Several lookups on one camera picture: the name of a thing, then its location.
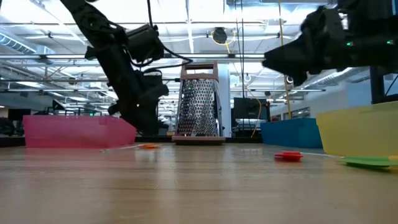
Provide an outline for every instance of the yellow plastic container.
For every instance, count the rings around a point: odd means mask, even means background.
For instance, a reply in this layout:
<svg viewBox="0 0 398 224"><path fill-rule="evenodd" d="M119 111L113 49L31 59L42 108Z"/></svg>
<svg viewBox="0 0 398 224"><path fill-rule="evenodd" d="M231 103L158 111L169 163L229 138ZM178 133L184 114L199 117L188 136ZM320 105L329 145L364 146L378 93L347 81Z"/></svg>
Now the yellow plastic container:
<svg viewBox="0 0 398 224"><path fill-rule="evenodd" d="M398 156L398 101L317 116L323 150L336 156Z"/></svg>

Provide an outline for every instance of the blue plastic container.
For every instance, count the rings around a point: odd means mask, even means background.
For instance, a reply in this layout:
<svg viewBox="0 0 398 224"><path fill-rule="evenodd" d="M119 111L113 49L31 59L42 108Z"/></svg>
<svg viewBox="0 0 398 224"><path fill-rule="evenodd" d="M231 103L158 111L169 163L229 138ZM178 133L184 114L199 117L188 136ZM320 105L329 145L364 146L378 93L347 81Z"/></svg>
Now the blue plastic container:
<svg viewBox="0 0 398 224"><path fill-rule="evenodd" d="M322 140L315 118L262 123L260 127L264 144L307 149L322 148Z"/></svg>

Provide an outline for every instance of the desk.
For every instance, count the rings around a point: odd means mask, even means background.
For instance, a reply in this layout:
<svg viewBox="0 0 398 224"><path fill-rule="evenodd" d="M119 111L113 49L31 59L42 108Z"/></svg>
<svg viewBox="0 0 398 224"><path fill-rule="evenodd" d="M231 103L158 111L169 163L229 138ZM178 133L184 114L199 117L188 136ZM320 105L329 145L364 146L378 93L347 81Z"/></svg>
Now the desk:
<svg viewBox="0 0 398 224"><path fill-rule="evenodd" d="M397 172L279 148L0 151L0 223L398 223Z"/></svg>

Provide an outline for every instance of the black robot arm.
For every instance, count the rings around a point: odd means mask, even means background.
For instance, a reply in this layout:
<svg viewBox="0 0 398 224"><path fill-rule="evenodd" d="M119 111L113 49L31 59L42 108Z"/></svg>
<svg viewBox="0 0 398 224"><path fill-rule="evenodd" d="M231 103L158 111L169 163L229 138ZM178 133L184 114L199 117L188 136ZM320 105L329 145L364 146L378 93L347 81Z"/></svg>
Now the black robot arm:
<svg viewBox="0 0 398 224"><path fill-rule="evenodd" d="M301 85L307 73L347 67L398 67L398 20L391 0L340 0L320 6L298 39L264 54L263 66Z"/></svg>
<svg viewBox="0 0 398 224"><path fill-rule="evenodd" d="M122 119L146 134L158 132L156 107L159 97L169 89L160 75L144 75L132 68L148 65L164 56L164 46L156 26L144 25L126 32L109 21L97 8L85 0L61 0L72 14L77 26L87 38L87 59L97 58L113 87L118 101L109 113L120 112Z"/></svg>

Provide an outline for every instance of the wooden table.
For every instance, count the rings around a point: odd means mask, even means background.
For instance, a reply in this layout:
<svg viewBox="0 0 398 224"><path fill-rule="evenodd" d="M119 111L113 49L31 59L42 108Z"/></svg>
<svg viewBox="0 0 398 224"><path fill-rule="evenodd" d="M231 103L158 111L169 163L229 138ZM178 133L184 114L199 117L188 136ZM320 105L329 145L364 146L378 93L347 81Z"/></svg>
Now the wooden table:
<svg viewBox="0 0 398 224"><path fill-rule="evenodd" d="M257 144L0 151L1 224L398 223L397 172Z"/></svg>

